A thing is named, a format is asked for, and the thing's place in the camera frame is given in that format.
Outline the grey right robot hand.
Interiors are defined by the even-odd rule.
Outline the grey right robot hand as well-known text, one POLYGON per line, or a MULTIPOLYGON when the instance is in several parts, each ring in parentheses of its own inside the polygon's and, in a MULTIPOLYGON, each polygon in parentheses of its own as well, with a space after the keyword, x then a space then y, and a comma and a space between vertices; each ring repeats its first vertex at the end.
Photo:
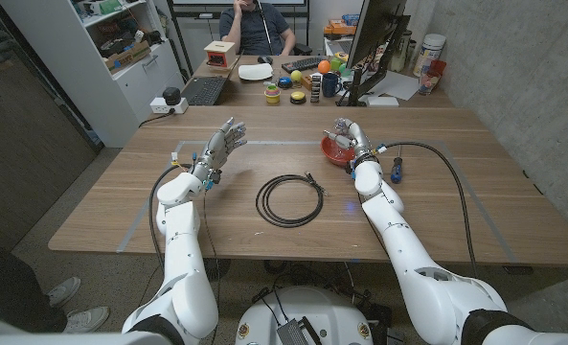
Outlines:
POLYGON ((324 131, 321 150, 328 160, 343 167, 348 162, 362 155, 372 154, 371 143, 356 122, 339 118, 334 121, 333 131, 324 131))

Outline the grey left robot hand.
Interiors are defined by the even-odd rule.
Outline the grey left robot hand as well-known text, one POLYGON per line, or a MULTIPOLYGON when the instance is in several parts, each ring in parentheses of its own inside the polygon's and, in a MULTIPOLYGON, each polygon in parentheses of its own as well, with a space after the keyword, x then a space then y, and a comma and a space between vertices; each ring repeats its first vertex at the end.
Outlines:
POLYGON ((226 163, 227 157, 234 149, 247 143, 242 139, 246 131, 245 123, 235 125, 234 121, 231 117, 211 136, 197 158, 192 175, 206 180, 211 173, 215 173, 226 163))

